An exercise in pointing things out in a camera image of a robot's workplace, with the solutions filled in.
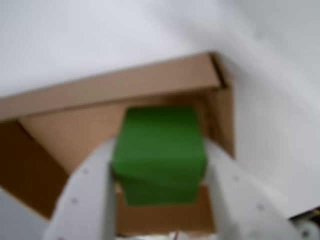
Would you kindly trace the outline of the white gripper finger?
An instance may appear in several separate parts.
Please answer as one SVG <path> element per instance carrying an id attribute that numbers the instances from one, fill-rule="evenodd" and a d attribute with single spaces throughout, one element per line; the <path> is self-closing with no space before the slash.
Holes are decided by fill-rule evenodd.
<path id="1" fill-rule="evenodd" d="M 100 144 L 69 177 L 43 235 L 45 240 L 116 239 L 116 140 Z"/>
<path id="2" fill-rule="evenodd" d="M 204 139 L 204 183 L 220 240 L 300 240 L 301 234 L 215 142 Z"/>

